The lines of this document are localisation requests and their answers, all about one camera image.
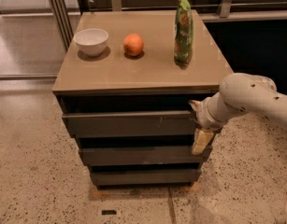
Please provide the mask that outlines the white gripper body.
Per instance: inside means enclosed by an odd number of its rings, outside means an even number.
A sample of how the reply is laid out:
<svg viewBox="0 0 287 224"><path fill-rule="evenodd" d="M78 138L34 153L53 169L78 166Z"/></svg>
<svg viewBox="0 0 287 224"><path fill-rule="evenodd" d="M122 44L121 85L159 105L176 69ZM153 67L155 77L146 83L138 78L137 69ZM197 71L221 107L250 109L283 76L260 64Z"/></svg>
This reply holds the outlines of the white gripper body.
<svg viewBox="0 0 287 224"><path fill-rule="evenodd" d="M205 130L211 130L216 132L222 128L223 125L226 124L225 121L218 121L215 119L210 113L208 109L208 102L210 98L206 98L201 102L201 110L196 114L196 123L198 127Z"/></svg>

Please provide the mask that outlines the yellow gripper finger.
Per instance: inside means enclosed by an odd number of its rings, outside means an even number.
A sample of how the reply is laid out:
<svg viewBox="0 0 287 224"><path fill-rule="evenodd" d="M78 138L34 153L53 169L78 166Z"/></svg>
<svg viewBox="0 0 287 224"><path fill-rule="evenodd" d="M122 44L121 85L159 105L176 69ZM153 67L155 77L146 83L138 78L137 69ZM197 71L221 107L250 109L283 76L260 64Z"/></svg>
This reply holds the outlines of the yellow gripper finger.
<svg viewBox="0 0 287 224"><path fill-rule="evenodd" d="M205 129L196 129L194 132L194 142L192 153L194 155L201 154L210 141L213 139L215 132Z"/></svg>
<svg viewBox="0 0 287 224"><path fill-rule="evenodd" d="M190 100L189 105L195 113L198 113L201 110L201 102L196 100Z"/></svg>

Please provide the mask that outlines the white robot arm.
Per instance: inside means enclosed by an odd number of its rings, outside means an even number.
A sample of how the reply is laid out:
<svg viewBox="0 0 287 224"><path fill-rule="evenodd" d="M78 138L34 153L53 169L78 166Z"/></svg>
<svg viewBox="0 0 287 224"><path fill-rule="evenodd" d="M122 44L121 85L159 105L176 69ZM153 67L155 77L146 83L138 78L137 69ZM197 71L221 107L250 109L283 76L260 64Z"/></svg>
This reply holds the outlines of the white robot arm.
<svg viewBox="0 0 287 224"><path fill-rule="evenodd" d="M225 77L219 91L199 102L189 102L196 114L192 153L201 154L229 119L253 112L275 121L287 131L287 95L277 92L268 77L234 73Z"/></svg>

